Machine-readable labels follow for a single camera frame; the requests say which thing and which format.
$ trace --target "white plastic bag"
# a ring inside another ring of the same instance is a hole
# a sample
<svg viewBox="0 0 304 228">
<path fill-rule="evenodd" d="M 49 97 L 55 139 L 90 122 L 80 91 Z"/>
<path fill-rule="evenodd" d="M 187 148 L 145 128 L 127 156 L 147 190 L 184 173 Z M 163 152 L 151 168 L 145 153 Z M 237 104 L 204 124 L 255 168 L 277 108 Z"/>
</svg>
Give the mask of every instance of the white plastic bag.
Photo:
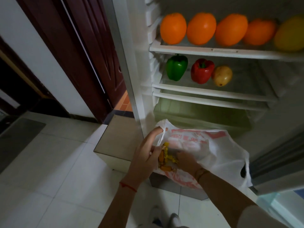
<svg viewBox="0 0 304 228">
<path fill-rule="evenodd" d="M 173 126 L 167 119 L 158 122 L 157 126 L 164 132 L 155 138 L 154 145 L 161 146 L 169 142 L 170 150 L 192 153 L 203 168 L 241 191 L 252 186 L 249 153 L 236 144 L 226 130 L 185 130 Z M 246 175 L 241 177 L 244 166 Z M 201 188 L 190 174 L 180 169 L 176 173 L 162 171 L 160 168 L 154 172 L 167 176 L 181 186 Z"/>
</svg>

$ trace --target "dark red door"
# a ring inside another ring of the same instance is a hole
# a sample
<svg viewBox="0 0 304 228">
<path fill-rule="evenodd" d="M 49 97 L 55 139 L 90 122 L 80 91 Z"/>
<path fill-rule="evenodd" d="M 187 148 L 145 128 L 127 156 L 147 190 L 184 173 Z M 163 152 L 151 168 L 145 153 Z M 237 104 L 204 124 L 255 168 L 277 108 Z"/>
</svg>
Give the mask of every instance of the dark red door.
<svg viewBox="0 0 304 228">
<path fill-rule="evenodd" d="M 116 106 L 126 86 L 101 0 L 64 0 L 93 66 Z"/>
</svg>

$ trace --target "doormat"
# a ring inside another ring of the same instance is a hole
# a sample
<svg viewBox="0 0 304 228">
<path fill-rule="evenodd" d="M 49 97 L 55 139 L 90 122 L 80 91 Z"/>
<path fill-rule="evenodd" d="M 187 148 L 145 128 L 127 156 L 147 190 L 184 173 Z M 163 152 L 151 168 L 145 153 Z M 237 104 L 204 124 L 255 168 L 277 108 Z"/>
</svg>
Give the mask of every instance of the doormat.
<svg viewBox="0 0 304 228">
<path fill-rule="evenodd" d="M 131 161 L 142 135 L 134 118 L 113 115 L 94 152 Z"/>
<path fill-rule="evenodd" d="M 19 118 L 0 135 L 0 173 L 40 133 L 46 124 Z"/>
</svg>

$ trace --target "yellow fruit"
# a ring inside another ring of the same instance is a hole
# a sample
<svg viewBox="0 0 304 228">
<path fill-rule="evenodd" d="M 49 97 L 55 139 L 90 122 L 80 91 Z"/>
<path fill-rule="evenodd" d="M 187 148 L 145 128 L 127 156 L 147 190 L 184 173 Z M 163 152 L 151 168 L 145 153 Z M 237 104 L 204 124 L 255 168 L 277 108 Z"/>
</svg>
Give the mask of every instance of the yellow fruit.
<svg viewBox="0 0 304 228">
<path fill-rule="evenodd" d="M 232 79 L 232 70 L 228 66 L 218 66 L 214 69 L 211 78 L 217 86 L 224 86 Z"/>
<path fill-rule="evenodd" d="M 283 51 L 296 52 L 304 48 L 304 15 L 294 16 L 280 25 L 275 46 Z"/>
</svg>

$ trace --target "orange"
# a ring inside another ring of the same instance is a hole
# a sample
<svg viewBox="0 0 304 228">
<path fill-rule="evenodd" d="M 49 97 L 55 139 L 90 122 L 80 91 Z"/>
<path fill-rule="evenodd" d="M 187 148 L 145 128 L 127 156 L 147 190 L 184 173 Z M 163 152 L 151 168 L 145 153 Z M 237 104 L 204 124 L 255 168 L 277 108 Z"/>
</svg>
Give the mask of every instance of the orange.
<svg viewBox="0 0 304 228">
<path fill-rule="evenodd" d="M 247 27 L 245 15 L 230 14 L 217 24 L 215 39 L 221 46 L 237 44 L 245 36 Z"/>
<path fill-rule="evenodd" d="M 170 45 L 180 43 L 185 37 L 186 31 L 187 23 L 180 13 L 168 14 L 161 22 L 161 37 Z"/>
<path fill-rule="evenodd" d="M 250 45 L 264 45 L 275 36 L 276 29 L 275 21 L 255 19 L 249 23 L 243 42 Z"/>
<path fill-rule="evenodd" d="M 188 41 L 194 45 L 205 44 L 213 37 L 215 29 L 216 20 L 212 14 L 198 13 L 188 24 Z"/>
</svg>

